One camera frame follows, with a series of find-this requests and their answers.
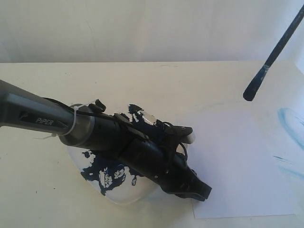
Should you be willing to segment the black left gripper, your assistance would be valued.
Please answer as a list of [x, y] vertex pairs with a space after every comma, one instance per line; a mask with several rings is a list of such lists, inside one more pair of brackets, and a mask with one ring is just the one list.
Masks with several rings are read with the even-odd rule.
[[157, 183], [168, 194], [204, 202], [212, 188], [188, 166], [187, 155], [177, 152], [181, 144], [177, 137], [165, 137], [159, 144], [141, 137], [125, 137], [116, 143], [114, 158]]

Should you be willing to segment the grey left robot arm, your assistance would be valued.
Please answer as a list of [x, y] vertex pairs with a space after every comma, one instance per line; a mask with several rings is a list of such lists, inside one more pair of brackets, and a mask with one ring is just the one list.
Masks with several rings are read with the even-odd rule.
[[5, 81], [0, 83], [0, 124], [50, 133], [83, 151], [82, 177], [113, 200], [139, 198], [152, 181], [168, 194], [204, 201], [211, 187], [187, 164], [193, 129], [163, 122], [130, 104], [107, 115], [100, 100], [67, 106]]

